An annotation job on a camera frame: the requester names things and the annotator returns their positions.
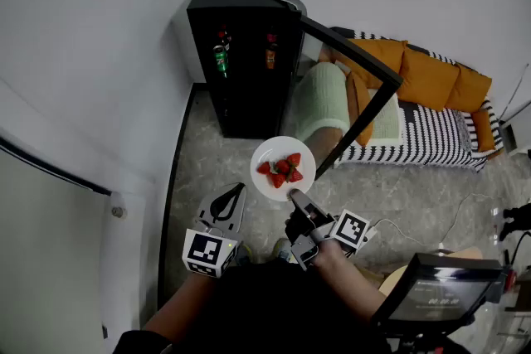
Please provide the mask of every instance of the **marble floor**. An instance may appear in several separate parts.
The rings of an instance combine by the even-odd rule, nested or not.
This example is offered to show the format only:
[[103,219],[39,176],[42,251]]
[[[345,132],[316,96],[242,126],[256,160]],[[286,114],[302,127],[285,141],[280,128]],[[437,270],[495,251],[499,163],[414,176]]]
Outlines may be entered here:
[[[164,293],[168,298],[187,275],[181,254],[187,227],[192,226],[200,200],[211,190],[231,182],[247,186],[246,212],[241,233],[258,261],[267,261],[275,242],[285,237],[284,222],[293,206],[270,201],[253,186],[249,161],[259,140],[223,138],[210,96],[196,92],[186,124],[178,170],[173,187],[168,224]],[[354,258],[356,264],[376,272],[390,272],[406,264],[415,252],[437,249],[444,234],[448,250],[478,246],[486,257],[499,255],[493,245],[492,210],[521,206],[531,197],[531,162],[525,155],[500,155],[485,169],[399,167],[344,164],[329,169],[308,192],[332,214],[344,208],[375,223],[393,221],[407,239],[388,221]],[[514,249],[519,232],[504,243]],[[522,244],[519,261],[531,258],[529,244]]]

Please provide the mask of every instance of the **striped sofa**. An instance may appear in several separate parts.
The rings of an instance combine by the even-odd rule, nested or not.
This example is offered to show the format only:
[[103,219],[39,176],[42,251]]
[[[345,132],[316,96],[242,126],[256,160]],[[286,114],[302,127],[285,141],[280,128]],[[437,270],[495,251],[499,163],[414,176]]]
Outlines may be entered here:
[[[332,29],[347,38],[385,39],[385,37],[375,36],[372,33],[356,32],[340,27]],[[408,47],[439,61],[455,64],[452,59],[434,51],[414,45],[408,45]],[[453,109],[443,109],[437,112],[434,109],[401,100],[398,100],[398,106],[404,123],[403,145],[364,148],[354,142],[338,157],[335,165],[344,162],[437,165],[471,168],[478,172],[485,166],[488,158],[504,147],[499,133],[499,122],[488,99],[485,99],[481,108],[489,111],[495,146],[493,150],[486,152],[478,151],[475,126],[469,113]]]

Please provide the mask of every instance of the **strawberry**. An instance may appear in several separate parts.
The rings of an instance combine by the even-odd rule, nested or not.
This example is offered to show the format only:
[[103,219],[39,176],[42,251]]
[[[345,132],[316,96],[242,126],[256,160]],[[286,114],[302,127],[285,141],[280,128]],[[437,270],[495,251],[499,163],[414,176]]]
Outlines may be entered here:
[[287,174],[290,172],[290,165],[285,159],[281,159],[276,165],[276,169],[282,174]]
[[300,153],[292,153],[288,158],[286,158],[286,161],[291,165],[298,167],[300,164]]
[[282,183],[285,181],[285,175],[284,174],[270,174],[271,181],[273,182],[273,186],[277,189],[282,186]]
[[291,173],[290,182],[298,182],[299,180],[303,179],[303,175],[300,174],[299,170],[296,168],[293,169],[293,172]]
[[264,162],[262,165],[260,165],[257,169],[257,171],[260,173],[260,174],[269,174],[270,173],[270,167],[269,167],[269,163],[268,162]]

